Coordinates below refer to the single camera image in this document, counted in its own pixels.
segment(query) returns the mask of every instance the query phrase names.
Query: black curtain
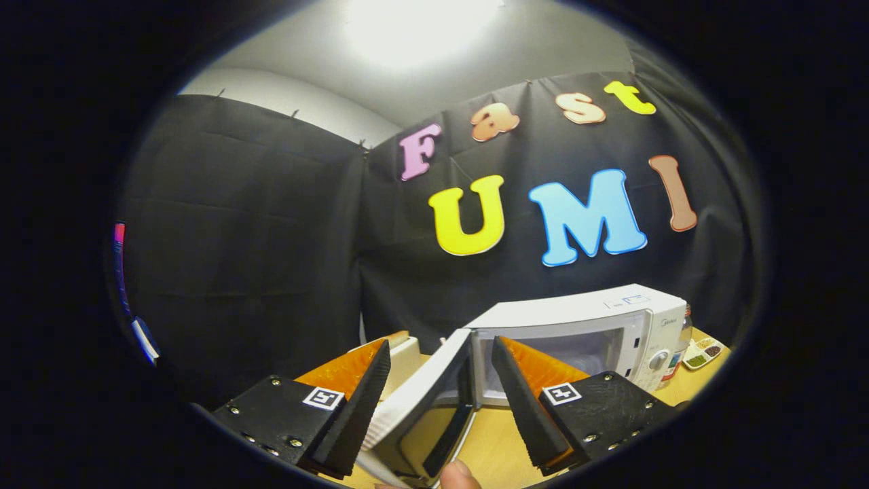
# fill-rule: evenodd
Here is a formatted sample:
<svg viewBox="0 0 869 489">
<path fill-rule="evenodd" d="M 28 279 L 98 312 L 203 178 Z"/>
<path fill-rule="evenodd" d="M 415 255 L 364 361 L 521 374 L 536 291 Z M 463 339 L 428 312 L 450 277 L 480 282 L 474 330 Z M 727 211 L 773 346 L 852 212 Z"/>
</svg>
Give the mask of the black curtain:
<svg viewBox="0 0 869 489">
<path fill-rule="evenodd" d="M 366 330 L 375 337 L 408 329 L 421 348 L 433 352 L 447 336 L 492 305 L 639 283 L 684 298 L 695 324 L 726 344 L 743 325 L 741 317 L 760 291 L 751 286 L 755 266 L 748 217 L 761 212 L 751 162 L 735 144 L 721 115 L 660 60 L 635 51 L 636 71 L 549 77 L 493 91 L 420 121 L 375 147 L 362 182 L 360 270 Z M 639 115 L 603 89 L 613 80 L 636 87 L 657 111 Z M 574 124 L 555 98 L 580 92 L 607 114 L 597 124 Z M 481 143 L 472 138 L 472 116 L 504 103 L 520 117 L 510 132 Z M 436 123 L 428 172 L 401 181 L 404 156 L 399 141 Z M 664 184 L 650 157 L 670 155 L 697 213 L 689 231 L 670 228 Z M 645 248 L 610 255 L 600 248 L 590 258 L 571 239 L 579 258 L 548 267 L 534 187 L 559 182 L 588 202 L 592 175 L 605 169 L 627 174 L 625 187 Z M 506 229 L 500 243 L 482 254 L 456 257 L 440 248 L 428 199 L 451 187 L 464 190 L 461 224 L 482 226 L 472 181 L 503 176 Z M 601 242 L 606 239 L 606 229 Z"/>
<path fill-rule="evenodd" d="M 125 281 L 189 400 L 216 407 L 359 344 L 363 150 L 208 96 L 169 100 L 129 169 Z"/>
<path fill-rule="evenodd" d="M 760 304 L 760 189 L 745 148 L 709 102 L 637 46 L 633 72 L 532 80 L 454 105 L 375 147 L 218 97 L 174 97 L 136 154 L 120 219 L 127 223 L 130 306 L 192 400 L 217 406 L 270 373 L 297 376 L 369 338 L 407 329 L 438 338 L 492 305 L 639 283 L 684 298 L 695 324 L 731 344 Z M 631 112 L 613 80 L 655 105 Z M 580 92 L 607 114 L 567 120 L 555 98 Z M 514 130 L 481 143 L 471 117 L 502 102 Z M 428 172 L 401 181 L 399 141 L 437 123 Z M 670 227 L 667 191 L 650 157 L 670 155 L 698 223 Z M 638 250 L 545 266 L 534 187 L 558 182 L 587 203 L 592 175 L 618 169 Z M 501 175 L 506 223 L 491 250 L 457 257 L 437 243 L 428 199 L 451 187 L 465 232 L 482 226 L 472 181 Z M 601 242 L 607 238 L 603 230 Z"/>
</svg>

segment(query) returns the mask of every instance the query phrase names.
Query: ceiling light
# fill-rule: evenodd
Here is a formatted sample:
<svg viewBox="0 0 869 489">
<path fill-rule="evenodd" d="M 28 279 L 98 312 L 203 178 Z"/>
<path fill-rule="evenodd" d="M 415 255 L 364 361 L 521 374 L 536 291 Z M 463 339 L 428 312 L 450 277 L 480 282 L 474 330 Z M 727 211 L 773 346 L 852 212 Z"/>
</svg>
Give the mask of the ceiling light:
<svg viewBox="0 0 869 489">
<path fill-rule="evenodd" d="M 421 66 L 472 50 L 501 0 L 354 0 L 350 43 L 372 63 Z"/>
</svg>

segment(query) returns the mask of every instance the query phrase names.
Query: letter u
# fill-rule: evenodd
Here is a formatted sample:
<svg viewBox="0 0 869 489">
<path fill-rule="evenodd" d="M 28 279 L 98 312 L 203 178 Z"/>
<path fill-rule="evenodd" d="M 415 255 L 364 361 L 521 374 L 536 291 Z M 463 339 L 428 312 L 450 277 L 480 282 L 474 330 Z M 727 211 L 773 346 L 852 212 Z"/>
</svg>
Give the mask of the letter u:
<svg viewBox="0 0 869 489">
<path fill-rule="evenodd" d="M 504 236 L 504 210 L 499 188 L 504 184 L 501 175 L 489 175 L 471 184 L 471 191 L 480 194 L 483 227 L 474 234 L 461 229 L 459 199 L 464 194 L 454 187 L 439 191 L 428 200 L 434 209 L 434 232 L 438 245 L 451 255 L 476 255 L 491 250 Z"/>
</svg>

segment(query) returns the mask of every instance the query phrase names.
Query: microwave dial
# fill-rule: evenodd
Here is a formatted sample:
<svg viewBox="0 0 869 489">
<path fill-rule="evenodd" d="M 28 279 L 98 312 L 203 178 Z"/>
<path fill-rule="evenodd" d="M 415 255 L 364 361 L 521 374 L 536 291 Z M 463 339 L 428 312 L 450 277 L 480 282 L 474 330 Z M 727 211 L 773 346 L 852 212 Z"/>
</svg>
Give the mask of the microwave dial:
<svg viewBox="0 0 869 489">
<path fill-rule="evenodd" d="M 660 368 L 664 366 L 664 362 L 666 362 L 669 357 L 669 350 L 661 350 L 660 352 L 655 353 L 652 357 L 652 361 L 649 362 L 649 368 L 653 371 L 660 370 Z"/>
</svg>

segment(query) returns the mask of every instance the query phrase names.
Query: white microwave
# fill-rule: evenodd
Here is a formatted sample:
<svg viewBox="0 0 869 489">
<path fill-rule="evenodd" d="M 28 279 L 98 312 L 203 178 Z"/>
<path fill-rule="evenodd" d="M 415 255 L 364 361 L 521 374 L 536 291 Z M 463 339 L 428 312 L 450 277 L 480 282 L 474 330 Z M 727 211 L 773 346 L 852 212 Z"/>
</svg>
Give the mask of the white microwave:
<svg viewBox="0 0 869 489">
<path fill-rule="evenodd" d="M 483 405 L 509 405 L 491 363 L 496 336 L 652 392 L 674 353 L 687 303 L 642 285 L 499 303 L 456 330 L 375 409 L 357 465 L 397 487 L 437 487 Z"/>
</svg>

